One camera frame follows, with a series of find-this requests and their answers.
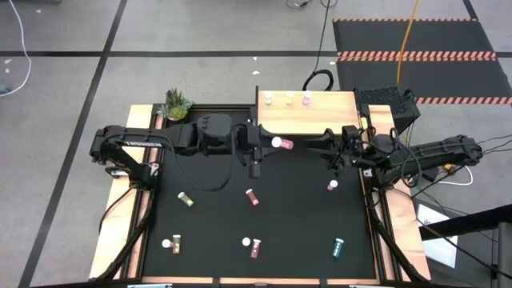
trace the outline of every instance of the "wooden table frame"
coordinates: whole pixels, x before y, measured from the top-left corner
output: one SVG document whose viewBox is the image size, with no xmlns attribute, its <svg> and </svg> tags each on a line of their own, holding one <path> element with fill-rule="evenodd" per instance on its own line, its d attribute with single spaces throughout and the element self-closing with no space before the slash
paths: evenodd
<svg viewBox="0 0 512 288">
<path fill-rule="evenodd" d="M 350 93 L 351 92 L 341 92 L 340 94 L 337 94 L 337 96 L 346 100 L 346 107 L 353 107 L 353 113 L 351 117 L 355 118 L 355 122 L 352 121 L 351 124 L 361 126 L 361 122 L 360 119 L 358 118 L 358 114 L 356 111 L 354 96 L 350 95 Z M 313 101 L 315 101 L 315 96 L 318 96 L 316 95 L 316 92 L 314 92 L 314 96 L 312 97 Z M 372 126 L 374 126 L 377 129 L 378 133 L 388 134 L 390 128 L 394 126 L 390 108 L 388 106 L 369 106 L 369 108 Z M 261 112 L 261 110 L 258 111 L 258 118 L 260 117 Z M 350 125 L 350 120 L 348 118 L 345 117 L 342 119 L 343 125 Z M 128 117 L 128 122 L 126 126 L 135 128 L 147 128 L 150 127 L 150 125 L 152 124 L 152 126 L 155 128 L 162 128 L 163 123 L 163 119 L 161 117 L 157 117 L 154 114 L 153 105 L 133 105 L 130 109 L 130 115 Z M 318 124 L 318 126 L 321 126 L 323 127 L 323 129 L 325 129 L 324 124 L 325 123 L 320 123 Z M 158 156 L 157 149 L 147 149 L 148 151 L 145 152 L 144 148 L 127 147 L 125 148 L 125 150 L 134 159 L 140 162 L 142 162 L 143 160 L 150 162 L 156 161 Z M 110 196 L 107 202 L 107 206 L 109 206 L 113 201 L 115 201 L 115 199 L 118 198 L 119 195 L 126 191 L 127 186 L 128 180 L 126 177 L 114 179 L 112 187 L 110 189 Z M 405 187 L 405 185 L 403 185 L 402 183 L 398 183 L 397 185 L 395 185 L 395 188 L 409 193 L 409 189 Z M 98 245 L 94 256 L 93 265 L 90 271 L 90 278 L 99 276 L 108 267 L 112 260 L 117 256 L 120 249 L 126 243 L 127 235 L 131 231 L 130 227 L 134 226 L 134 220 L 136 219 L 137 221 L 140 221 L 140 219 L 142 218 L 146 210 L 146 202 L 148 197 L 148 191 L 138 191 L 136 193 L 135 191 L 132 190 L 132 192 L 130 192 L 129 195 L 127 195 L 127 197 L 123 201 L 120 201 L 120 203 L 114 209 L 112 209 L 110 214 L 106 217 L 105 221 L 103 222 L 102 231 L 98 239 Z M 374 200 L 378 200 L 378 196 L 376 194 L 374 195 Z M 388 204 L 388 211 L 390 215 L 391 224 L 393 227 L 394 239 L 398 247 L 400 247 L 400 249 L 407 257 L 407 259 L 414 265 L 414 267 L 423 277 L 430 278 L 430 272 L 428 270 L 428 265 L 426 263 L 426 257 L 423 251 L 423 245 L 419 234 L 418 224 L 416 223 L 414 204 L 409 198 L 394 190 L 388 191 L 386 193 L 386 200 Z M 377 212 L 378 216 L 382 219 L 382 211 L 380 207 L 377 207 Z M 143 234 L 135 244 L 135 247 L 133 248 L 130 256 L 130 264 L 128 265 L 127 269 L 122 270 L 123 274 L 121 274 L 121 271 L 119 271 L 116 274 L 116 278 L 136 278 L 140 276 L 139 271 L 141 266 L 140 263 L 143 257 L 142 243 L 144 237 L 145 235 Z M 384 241 L 382 240 L 382 238 L 380 238 L 380 247 L 380 255 L 382 256 L 384 274 L 386 276 L 386 279 L 394 280 L 395 272 L 391 261 L 390 251 L 387 248 Z M 375 245 L 374 253 L 379 253 Z M 375 270 L 377 275 L 376 279 L 327 279 L 327 284 L 379 284 L 381 280 L 379 279 L 378 276 L 377 265 L 375 267 Z M 403 280 L 408 280 L 408 277 L 405 275 L 403 270 L 401 270 L 400 273 L 403 277 Z M 211 284 L 214 282 L 214 279 L 210 277 L 144 277 L 142 278 L 142 281 L 145 283 L 165 282 L 176 284 Z M 220 278 L 220 284 L 255 283 L 267 283 L 275 285 L 319 285 L 320 280 L 316 278 Z"/>
</svg>

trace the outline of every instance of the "table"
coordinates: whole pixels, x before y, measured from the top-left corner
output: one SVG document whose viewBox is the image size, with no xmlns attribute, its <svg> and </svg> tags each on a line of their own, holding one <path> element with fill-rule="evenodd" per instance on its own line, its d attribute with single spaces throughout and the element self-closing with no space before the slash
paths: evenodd
<svg viewBox="0 0 512 288">
<path fill-rule="evenodd" d="M 265 106 L 261 102 L 264 96 L 259 95 L 258 108 L 258 120 L 264 127 L 273 133 L 284 133 L 286 127 L 293 125 L 293 127 L 300 126 L 300 122 L 304 123 L 305 118 L 315 117 L 313 125 L 309 125 L 305 134 L 319 134 L 324 131 L 326 126 L 336 132 L 340 131 L 343 125 L 356 125 L 360 126 L 360 119 L 356 111 L 356 105 L 354 96 L 351 92 L 313 92 L 312 94 L 312 107 L 322 108 L 322 115 L 325 117 L 319 117 L 318 114 L 309 114 L 302 107 L 302 98 L 300 92 L 294 92 L 294 101 L 292 106 L 301 108 L 300 110 L 292 110 L 290 114 L 295 120 L 290 122 L 290 119 L 285 117 L 286 112 L 290 112 L 287 109 L 287 105 L 280 99 L 287 96 L 289 93 L 284 91 L 272 91 L 274 95 L 274 102 L 272 106 Z M 376 127 L 377 132 L 388 133 L 389 129 L 394 125 L 391 116 L 390 108 L 388 106 L 370 106 L 370 118 L 373 126 Z M 130 109 L 130 116 L 128 119 L 127 126 L 131 127 L 148 127 L 155 126 L 158 128 L 162 127 L 163 120 L 161 118 L 152 117 L 153 106 L 132 106 Z M 292 133 L 297 133 L 296 128 L 290 128 Z M 144 155 L 143 148 L 126 148 L 127 152 L 134 157 L 136 160 L 141 161 Z M 149 160 L 154 161 L 157 158 L 157 150 L 151 149 L 149 152 Z M 122 194 L 127 188 L 127 179 L 120 178 L 113 180 L 113 185 L 110 190 L 109 201 L 107 206 L 112 203 L 120 194 Z M 396 185 L 397 189 L 405 192 L 409 192 L 408 189 L 401 183 Z M 145 201 L 147 198 L 147 192 L 141 192 L 138 197 L 141 198 L 139 201 L 139 207 L 135 207 L 136 203 L 136 192 L 132 191 L 130 195 L 125 198 L 119 205 L 113 209 L 110 215 L 106 218 L 103 223 L 103 229 L 100 233 L 96 254 L 94 256 L 93 265 L 90 272 L 90 277 L 98 276 L 101 272 L 108 267 L 112 259 L 115 258 L 117 253 L 120 251 L 126 241 L 130 223 L 132 222 L 132 213 L 134 210 L 138 211 L 138 215 L 142 215 L 145 210 Z M 422 248 L 422 241 L 418 231 L 418 225 L 415 220 L 414 204 L 410 199 L 405 197 L 396 191 L 389 191 L 386 194 L 388 201 L 388 209 L 390 213 L 390 219 L 393 226 L 393 232 L 395 241 L 404 254 L 407 256 L 409 261 L 416 267 L 418 272 L 426 278 L 430 278 L 428 266 L 426 264 L 426 257 Z M 135 248 L 133 249 L 130 257 L 130 265 L 125 271 L 125 277 L 134 278 L 138 275 L 138 269 L 140 269 L 141 251 L 142 251 L 142 239 L 146 235 L 141 236 Z M 386 248 L 383 240 L 380 240 L 382 247 L 382 256 L 384 261 L 384 268 L 386 277 L 388 279 L 394 278 L 393 267 L 391 265 L 390 252 Z M 402 276 L 407 279 L 406 275 L 402 271 Z M 172 282 L 172 283 L 212 283 L 213 277 L 144 277 L 144 282 Z M 317 285 L 320 283 L 318 278 L 222 278 L 219 279 L 221 284 L 227 283 L 256 283 L 265 282 L 269 284 L 311 284 Z M 378 284 L 378 276 L 375 279 L 364 278 L 328 278 L 328 284 Z"/>
</svg>

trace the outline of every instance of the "wooden board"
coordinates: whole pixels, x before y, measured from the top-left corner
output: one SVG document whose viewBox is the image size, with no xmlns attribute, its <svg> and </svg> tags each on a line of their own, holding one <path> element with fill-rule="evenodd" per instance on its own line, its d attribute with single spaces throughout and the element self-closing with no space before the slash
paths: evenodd
<svg viewBox="0 0 512 288">
<path fill-rule="evenodd" d="M 274 134 L 323 134 L 331 128 L 336 134 L 342 126 L 357 125 L 354 92 L 311 92 L 310 104 L 303 105 L 304 91 L 259 91 L 258 123 Z M 265 104 L 271 94 L 272 104 Z M 293 95 L 290 105 L 288 95 Z"/>
<path fill-rule="evenodd" d="M 126 126 L 131 128 L 149 127 L 152 110 L 153 105 L 132 105 Z M 124 147 L 123 149 L 136 161 L 142 161 L 145 148 Z M 127 189 L 127 176 L 114 179 L 106 207 L 110 206 L 110 204 L 117 200 Z M 129 192 L 128 195 L 110 211 L 103 221 L 102 231 L 100 232 L 98 244 L 96 245 L 93 264 L 90 268 L 90 278 L 95 278 L 103 273 L 125 245 L 130 229 L 135 195 L 136 190 Z"/>
<path fill-rule="evenodd" d="M 394 127 L 393 117 L 389 106 L 370 105 L 371 124 L 375 127 L 377 134 L 389 134 Z M 395 189 L 410 194 L 409 188 L 402 182 L 398 182 Z M 416 222 L 416 212 L 413 201 L 396 190 L 386 192 L 386 199 L 393 227 L 394 240 L 400 250 L 404 253 L 410 263 L 425 278 L 430 279 L 429 267 L 426 263 L 423 242 Z M 402 270 L 404 281 L 409 280 Z"/>
</svg>

